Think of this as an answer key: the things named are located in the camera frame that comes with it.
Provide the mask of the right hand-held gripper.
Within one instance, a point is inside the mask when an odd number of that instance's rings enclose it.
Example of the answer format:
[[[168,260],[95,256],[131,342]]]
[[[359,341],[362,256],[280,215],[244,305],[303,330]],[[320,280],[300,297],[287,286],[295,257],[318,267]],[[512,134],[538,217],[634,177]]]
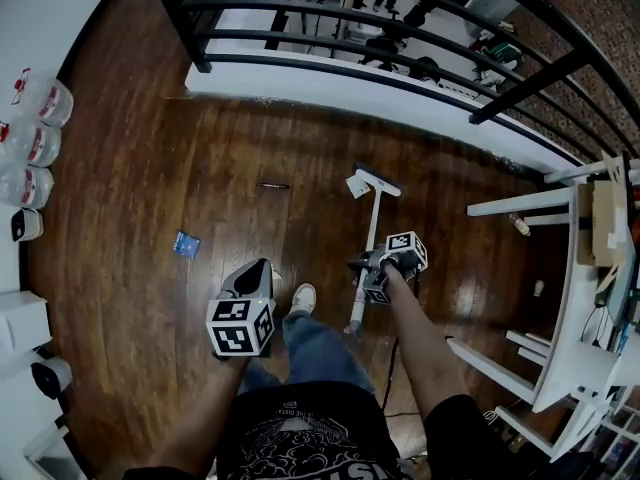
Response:
[[[414,231],[388,235],[383,244],[347,262],[348,268],[359,276],[359,302],[390,303],[388,275],[384,270],[387,264],[393,265],[405,281],[416,278],[417,293],[419,277],[428,268],[428,259],[426,248]]]

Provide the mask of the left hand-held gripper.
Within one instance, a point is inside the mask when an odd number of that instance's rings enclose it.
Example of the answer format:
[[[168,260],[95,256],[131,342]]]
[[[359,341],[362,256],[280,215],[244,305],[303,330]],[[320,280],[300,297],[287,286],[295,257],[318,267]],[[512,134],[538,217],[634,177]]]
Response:
[[[220,361],[269,357],[270,340],[276,330],[275,306],[275,301],[266,297],[210,300],[205,327],[214,356]]]

